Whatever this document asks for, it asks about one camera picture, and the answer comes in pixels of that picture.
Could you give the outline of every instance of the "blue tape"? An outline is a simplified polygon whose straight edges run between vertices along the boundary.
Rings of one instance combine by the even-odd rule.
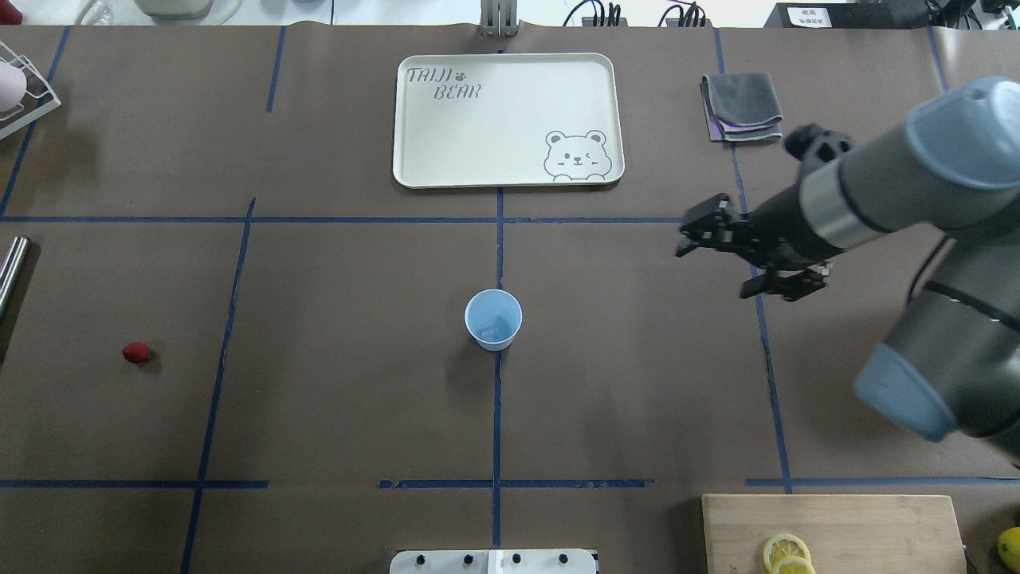
[[[950,89],[949,84],[946,83],[946,72],[942,69],[942,56],[938,52],[938,43],[935,42],[935,32],[932,28],[928,27],[928,45],[931,46],[931,58],[935,61],[935,72],[938,74],[938,85],[941,87],[942,91],[946,92]]]
[[[53,76],[56,74],[57,65],[60,63],[60,56],[63,55],[64,46],[67,45],[67,37],[70,35],[70,27],[65,25],[63,34],[60,36],[60,43],[57,45],[57,51],[53,54],[53,62],[50,63],[50,70],[46,73],[46,81],[53,83]],[[36,103],[36,109],[39,109],[43,105],[40,100]],[[17,182],[17,175],[21,172],[21,162],[24,161],[24,154],[29,152],[29,143],[32,142],[32,135],[36,133],[36,121],[29,124],[29,127],[24,132],[24,139],[21,140],[21,147],[17,150],[17,157],[14,158],[14,167],[10,171],[10,177],[7,178],[7,187],[4,189],[3,199],[0,200],[0,215],[3,215],[7,210],[7,204],[10,203],[10,196],[14,193],[14,185]]]
[[[722,36],[718,28],[714,29],[714,32],[715,51],[717,57],[719,58],[719,73],[725,73],[726,63],[722,50]],[[748,196],[744,191],[744,173],[741,172],[741,162],[736,157],[735,143],[730,142],[729,153],[733,162],[733,177],[736,182],[736,189],[741,192],[741,210],[747,212]],[[758,276],[758,269],[754,265],[750,266],[752,278]],[[786,435],[782,428],[782,412],[779,409],[779,392],[775,382],[775,366],[772,364],[772,346],[769,343],[768,323],[765,321],[765,307],[762,304],[761,296],[755,297],[755,311],[758,315],[758,331],[761,336],[762,349],[765,352],[765,370],[768,377],[769,400],[772,407],[772,426],[775,429],[775,446],[776,451],[779,454],[779,471],[782,473],[781,486],[786,494],[793,494],[794,485],[789,478],[789,459],[786,455]]]
[[[380,480],[380,490],[432,490],[432,489],[469,489],[493,488],[494,482],[489,479],[466,480]],[[500,489],[504,488],[647,488],[655,484],[652,478],[626,479],[588,479],[588,480],[500,480]]]
[[[751,276],[757,276],[758,269],[751,267]],[[779,390],[775,383],[775,367],[772,365],[772,346],[768,341],[768,324],[765,322],[765,307],[762,297],[755,297],[755,309],[758,313],[758,329],[761,333],[762,348],[765,350],[765,369],[768,373],[769,400],[772,404],[772,425],[775,428],[775,447],[779,452],[779,472],[782,473],[782,489],[786,494],[794,493],[794,484],[789,478],[789,459],[786,456],[786,434],[782,430],[782,411],[779,409]]]
[[[0,480],[0,488],[151,488],[192,489],[194,480]],[[206,488],[261,489],[269,487],[268,480],[217,480],[207,482]]]
[[[205,474],[209,466],[209,452],[212,450],[212,435],[216,427],[216,410],[219,408],[219,394],[223,387],[223,374],[226,371],[226,351],[230,349],[231,335],[234,331],[234,317],[237,313],[238,291],[241,286],[241,273],[245,267],[245,256],[248,253],[248,238],[252,229],[252,213],[255,211],[255,199],[248,205],[245,216],[245,228],[241,234],[241,248],[238,253],[238,264],[234,270],[234,285],[231,291],[231,303],[226,311],[226,323],[223,326],[223,343],[219,348],[219,363],[216,367],[216,383],[212,388],[212,401],[209,404],[209,420],[205,426],[205,440],[202,443],[202,458],[199,461],[198,480],[195,484],[195,497],[192,500],[191,519],[188,521],[188,537],[185,540],[185,553],[181,562],[181,574],[187,574],[191,568],[191,555],[195,545],[195,531],[198,528],[198,515],[202,509],[202,490],[205,488]]]
[[[269,98],[265,102],[265,110],[272,113],[272,103],[276,99],[276,81],[279,80],[279,63],[284,59],[284,40],[287,38],[287,27],[279,27],[279,39],[276,40],[276,59],[272,64],[272,80],[269,81]]]
[[[495,223],[497,217],[378,217],[378,216],[271,216],[252,219],[257,223]]]
[[[792,483],[797,487],[824,486],[1015,486],[1017,477],[985,476],[900,476],[870,478],[751,478],[744,481],[750,488],[778,487]]]
[[[4,215],[2,222],[33,223],[243,223],[244,217],[150,216],[150,215]]]
[[[496,188],[496,289],[503,289],[503,188]]]
[[[493,547],[501,543],[501,488],[503,480],[503,352],[496,352],[496,385],[493,393]]]
[[[431,489],[464,489],[464,488],[492,488],[493,481],[490,479],[479,480],[380,480],[378,483],[380,490],[431,490]]]
[[[624,480],[504,480],[504,488],[647,488],[651,478]]]
[[[680,224],[680,217],[506,217],[506,223],[669,223]]]
[[[713,28],[715,32],[715,58],[719,60],[719,73],[726,73],[726,60],[722,56],[722,34],[718,28]]]

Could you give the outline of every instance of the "strawberry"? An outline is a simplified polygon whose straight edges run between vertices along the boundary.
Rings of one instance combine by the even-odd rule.
[[[139,343],[129,344],[120,353],[123,354],[124,361],[135,365],[141,365],[152,358],[152,351],[145,344]]]

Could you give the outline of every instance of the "gray towel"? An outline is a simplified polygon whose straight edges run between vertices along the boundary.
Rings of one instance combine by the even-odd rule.
[[[712,141],[782,137],[782,109],[768,73],[703,75],[701,89]]]

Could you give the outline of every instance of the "cutting board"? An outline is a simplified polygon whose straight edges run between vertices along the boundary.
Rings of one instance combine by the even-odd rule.
[[[764,574],[762,546],[801,537],[818,574],[965,574],[949,497],[705,494],[709,574]]]

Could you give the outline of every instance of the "dish rack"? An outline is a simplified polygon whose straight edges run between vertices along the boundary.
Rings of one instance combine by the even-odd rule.
[[[0,116],[0,140],[2,140],[60,107],[60,98],[53,92],[46,76],[39,72],[39,68],[28,57],[17,55],[2,41],[0,48],[2,48],[0,58],[28,75],[28,87],[21,101]]]

